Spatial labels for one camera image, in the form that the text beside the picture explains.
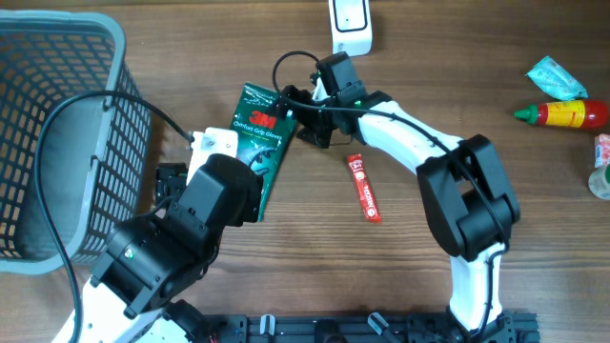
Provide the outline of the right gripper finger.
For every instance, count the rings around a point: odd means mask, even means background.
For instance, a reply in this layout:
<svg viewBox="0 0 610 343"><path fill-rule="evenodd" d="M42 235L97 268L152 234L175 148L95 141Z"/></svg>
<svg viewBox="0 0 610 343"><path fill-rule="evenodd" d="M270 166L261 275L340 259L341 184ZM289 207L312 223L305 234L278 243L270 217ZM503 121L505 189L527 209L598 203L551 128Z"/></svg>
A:
<svg viewBox="0 0 610 343"><path fill-rule="evenodd" d="M272 116L285 119L292 109L292 102L301 103L305 98L305 90L299 90L294 85L286 86L272 103Z"/></svg>
<svg viewBox="0 0 610 343"><path fill-rule="evenodd" d="M311 144L321 149L329 148L329 138L324 134L319 134L316 131L309 129L301 129L297 132L296 137L305 143Z"/></svg>

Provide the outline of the green 3M gloves packet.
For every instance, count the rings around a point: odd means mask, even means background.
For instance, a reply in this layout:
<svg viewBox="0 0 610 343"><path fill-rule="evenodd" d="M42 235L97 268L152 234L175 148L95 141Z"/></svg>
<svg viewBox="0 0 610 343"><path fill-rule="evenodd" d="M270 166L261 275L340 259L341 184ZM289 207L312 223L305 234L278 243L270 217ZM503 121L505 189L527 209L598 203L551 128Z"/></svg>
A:
<svg viewBox="0 0 610 343"><path fill-rule="evenodd" d="M262 221L283 157L296 128L291 114L278 118L268 114L277 99L274 91L246 83L230 129L238 134L236 158L263 179L258 220Z"/></svg>

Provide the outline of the red sachet pack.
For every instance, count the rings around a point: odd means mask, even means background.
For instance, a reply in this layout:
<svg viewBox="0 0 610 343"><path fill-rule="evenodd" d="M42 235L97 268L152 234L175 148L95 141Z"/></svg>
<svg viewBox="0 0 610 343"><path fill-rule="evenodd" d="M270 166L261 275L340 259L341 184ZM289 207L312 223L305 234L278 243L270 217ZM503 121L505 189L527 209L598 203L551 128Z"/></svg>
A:
<svg viewBox="0 0 610 343"><path fill-rule="evenodd" d="M364 168L362 156L359 153L349 155L347 157L347 163L354 178L359 202L365 218L369 222L380 223L381 215L378 210L373 189L370 185L368 174Z"/></svg>

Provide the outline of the mint green wipes packet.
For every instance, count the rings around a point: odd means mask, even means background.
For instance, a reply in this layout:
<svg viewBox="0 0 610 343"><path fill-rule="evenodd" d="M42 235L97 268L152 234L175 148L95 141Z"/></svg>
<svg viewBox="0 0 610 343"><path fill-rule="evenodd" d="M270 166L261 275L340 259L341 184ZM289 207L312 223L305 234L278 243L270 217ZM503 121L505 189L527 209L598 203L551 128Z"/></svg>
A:
<svg viewBox="0 0 610 343"><path fill-rule="evenodd" d="M550 56L543 57L526 75L543 92L559 101L588 98L585 87Z"/></svg>

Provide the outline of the sriracha bottle green cap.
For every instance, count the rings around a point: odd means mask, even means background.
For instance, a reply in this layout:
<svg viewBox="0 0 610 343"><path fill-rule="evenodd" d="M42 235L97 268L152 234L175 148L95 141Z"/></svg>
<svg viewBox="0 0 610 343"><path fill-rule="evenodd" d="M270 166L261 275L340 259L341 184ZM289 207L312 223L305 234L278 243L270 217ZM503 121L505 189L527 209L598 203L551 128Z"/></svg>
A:
<svg viewBox="0 0 610 343"><path fill-rule="evenodd" d="M609 108L598 100L550 102L515 111L514 117L529 125L592 130L609 122Z"/></svg>

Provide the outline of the red white tissue packet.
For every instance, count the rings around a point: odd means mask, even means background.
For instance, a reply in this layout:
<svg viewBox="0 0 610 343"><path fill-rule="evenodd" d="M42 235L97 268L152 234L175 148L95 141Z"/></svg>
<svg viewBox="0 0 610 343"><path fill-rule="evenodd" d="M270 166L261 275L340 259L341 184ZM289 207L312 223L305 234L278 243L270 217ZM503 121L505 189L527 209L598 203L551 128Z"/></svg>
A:
<svg viewBox="0 0 610 343"><path fill-rule="evenodd" d="M595 137L595 164L594 167L600 168L607 166L610 161L610 135L602 133Z"/></svg>

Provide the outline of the green lid jar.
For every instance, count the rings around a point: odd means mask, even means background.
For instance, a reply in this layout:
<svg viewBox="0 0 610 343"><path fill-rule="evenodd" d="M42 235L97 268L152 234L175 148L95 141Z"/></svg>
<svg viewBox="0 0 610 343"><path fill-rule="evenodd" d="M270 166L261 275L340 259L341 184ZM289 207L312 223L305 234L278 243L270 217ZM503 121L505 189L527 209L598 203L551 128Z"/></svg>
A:
<svg viewBox="0 0 610 343"><path fill-rule="evenodd" d="M603 200L610 199L609 185L610 165L605 165L593 171L588 179L588 187L592 194Z"/></svg>

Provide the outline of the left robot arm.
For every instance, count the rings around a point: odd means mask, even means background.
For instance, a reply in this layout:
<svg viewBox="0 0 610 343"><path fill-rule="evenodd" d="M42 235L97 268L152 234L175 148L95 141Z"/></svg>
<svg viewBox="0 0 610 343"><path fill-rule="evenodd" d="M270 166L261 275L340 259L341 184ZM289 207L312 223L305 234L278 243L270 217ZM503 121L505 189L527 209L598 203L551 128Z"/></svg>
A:
<svg viewBox="0 0 610 343"><path fill-rule="evenodd" d="M221 153L157 211L115 224L57 342L211 342L214 322L176 296L203 278L227 227L258 219L262 176Z"/></svg>

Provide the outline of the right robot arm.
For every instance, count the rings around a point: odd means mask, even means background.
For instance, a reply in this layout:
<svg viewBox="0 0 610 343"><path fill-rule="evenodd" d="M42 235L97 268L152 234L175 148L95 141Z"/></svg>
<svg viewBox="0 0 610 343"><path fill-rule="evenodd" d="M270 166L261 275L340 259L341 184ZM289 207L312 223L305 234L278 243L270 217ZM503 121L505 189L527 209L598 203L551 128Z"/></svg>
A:
<svg viewBox="0 0 610 343"><path fill-rule="evenodd" d="M462 139L418 121L382 91L349 98L322 85L280 91L272 115L292 114L312 144L327 148L335 130L392 156L417 177L428 227L449 255L449 314L465 340L499 328L499 264L510 249L519 203L491 141Z"/></svg>

